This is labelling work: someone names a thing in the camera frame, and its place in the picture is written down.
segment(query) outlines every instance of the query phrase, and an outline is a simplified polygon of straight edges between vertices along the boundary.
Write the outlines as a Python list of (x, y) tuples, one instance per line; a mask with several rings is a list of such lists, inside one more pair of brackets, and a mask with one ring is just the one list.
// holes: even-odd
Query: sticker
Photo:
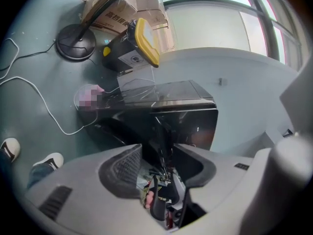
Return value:
[(138, 68), (149, 64), (136, 50), (128, 52), (123, 56), (120, 56), (118, 59), (132, 68)]
[(153, 33), (152, 33), (150, 25), (147, 22), (145, 22), (145, 27), (143, 30), (143, 36), (148, 41), (148, 43), (151, 45), (151, 47), (154, 48), (155, 45), (154, 45)]

